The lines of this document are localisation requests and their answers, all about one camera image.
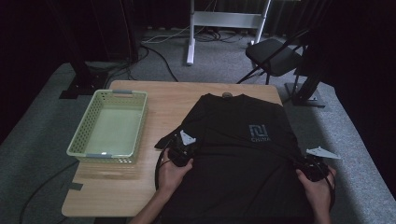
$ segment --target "wooden table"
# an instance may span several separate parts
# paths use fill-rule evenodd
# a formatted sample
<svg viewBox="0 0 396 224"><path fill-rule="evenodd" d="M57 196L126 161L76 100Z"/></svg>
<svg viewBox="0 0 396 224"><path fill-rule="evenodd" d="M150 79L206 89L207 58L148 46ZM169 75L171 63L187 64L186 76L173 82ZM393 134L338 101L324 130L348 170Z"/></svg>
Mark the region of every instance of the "wooden table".
<svg viewBox="0 0 396 224"><path fill-rule="evenodd" d="M68 191L62 208L67 217L134 217L155 191L154 170L160 151L154 145L181 123L201 95L244 93L281 105L274 86L117 80L110 89L148 93L148 113L137 162L81 162L73 183L82 188Z"/></svg>

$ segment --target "black cable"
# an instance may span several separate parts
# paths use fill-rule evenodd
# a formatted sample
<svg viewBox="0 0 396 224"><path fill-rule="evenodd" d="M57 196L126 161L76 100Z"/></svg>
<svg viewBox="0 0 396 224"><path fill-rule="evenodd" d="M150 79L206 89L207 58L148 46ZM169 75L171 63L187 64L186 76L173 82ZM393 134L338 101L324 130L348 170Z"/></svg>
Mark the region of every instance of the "black cable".
<svg viewBox="0 0 396 224"><path fill-rule="evenodd" d="M158 52L158 51L155 50L155 49L151 49L151 48L149 48L149 47L146 47L146 46L144 46L144 45L141 45L141 47L144 48L144 49L149 49L149 50L153 51L154 53L158 54L158 55L163 59L163 61L166 63L166 67L167 67L169 73L171 74L172 78L175 80L175 82L178 82L177 78L175 77L175 75L174 75L173 72L172 72L171 67L169 66L168 61L166 61L166 59L161 55L160 52Z"/></svg>
<svg viewBox="0 0 396 224"><path fill-rule="evenodd" d="M60 175L61 173L63 173L65 170L69 169L70 167L74 166L75 164L77 164L78 161L74 161L71 164L67 165L66 167L64 167L61 171L59 171L58 173L56 173L55 175L53 175L52 177L50 177L49 179L47 179L44 183L42 183L29 197L29 199L26 201L26 203L23 205L23 208L21 210L20 213L20 224L22 224L23 222L23 215L24 212L26 210L27 205L29 205L30 201L32 201L32 199L35 197L35 195L42 189L44 188L44 186L46 186L46 184L48 184L53 178L55 178L56 176Z"/></svg>

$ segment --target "dark background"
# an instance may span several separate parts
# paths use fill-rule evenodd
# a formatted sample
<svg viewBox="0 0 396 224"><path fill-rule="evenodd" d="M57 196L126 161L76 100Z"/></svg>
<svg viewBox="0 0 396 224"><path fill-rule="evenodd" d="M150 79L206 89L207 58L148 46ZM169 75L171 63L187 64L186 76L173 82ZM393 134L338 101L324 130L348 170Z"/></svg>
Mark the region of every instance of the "dark background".
<svg viewBox="0 0 396 224"><path fill-rule="evenodd" d="M128 57L127 45L120 44L126 43L127 38L125 26L121 24L120 3L111 1L113 4L106 6L106 2L60 1L86 61L117 61ZM135 24L154 28L189 25L189 1L132 2L132 12L138 18ZM253 3L240 6L238 1L230 2L220 6L224 10L242 7L251 11L262 4L262 1L248 1ZM206 1L197 4L197 8L202 8ZM293 4L273 5L276 10L267 22L276 25L266 27L265 32L288 34L298 27L320 22L324 28L321 45L323 53L328 55L329 65L319 72L326 75L324 82L334 86L375 165L395 195L396 184L392 179L396 170L393 146L396 134L393 118L396 114L395 3L391 0L303 0L304 16L300 15L299 23L290 26L280 21L275 11L294 15L292 13L299 8ZM51 74L66 63L67 58L63 36L44 0L2 1L0 38L0 142L3 142Z"/></svg>

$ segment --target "human hand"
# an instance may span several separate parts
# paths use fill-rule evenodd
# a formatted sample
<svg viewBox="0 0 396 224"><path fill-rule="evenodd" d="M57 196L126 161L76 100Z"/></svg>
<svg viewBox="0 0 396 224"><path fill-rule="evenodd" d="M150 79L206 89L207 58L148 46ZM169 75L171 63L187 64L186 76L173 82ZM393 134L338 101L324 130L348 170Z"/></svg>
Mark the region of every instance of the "human hand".
<svg viewBox="0 0 396 224"><path fill-rule="evenodd" d="M183 180L184 175L192 168L193 159L186 166L177 167L168 157L169 148L163 153L163 161L159 169L159 192L166 193L169 197L175 192Z"/></svg>
<svg viewBox="0 0 396 224"><path fill-rule="evenodd" d="M334 189L334 177L336 171L329 166L329 173L327 176L329 182ZM330 206L332 201L332 195L329 189L329 185L325 179L319 180L318 182L312 182L306 178L305 174L301 170L296 170L297 177L305 188L305 195L312 209L315 213L315 219L317 223L331 223L330 221Z"/></svg>

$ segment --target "light green basket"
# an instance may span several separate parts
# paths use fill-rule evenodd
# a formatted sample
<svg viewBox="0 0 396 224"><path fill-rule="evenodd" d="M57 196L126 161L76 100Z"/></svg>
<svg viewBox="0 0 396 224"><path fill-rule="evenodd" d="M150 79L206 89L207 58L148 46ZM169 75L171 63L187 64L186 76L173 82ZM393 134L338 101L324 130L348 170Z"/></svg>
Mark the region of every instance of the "light green basket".
<svg viewBox="0 0 396 224"><path fill-rule="evenodd" d="M147 114L145 91L94 93L67 155L88 162L134 163Z"/></svg>

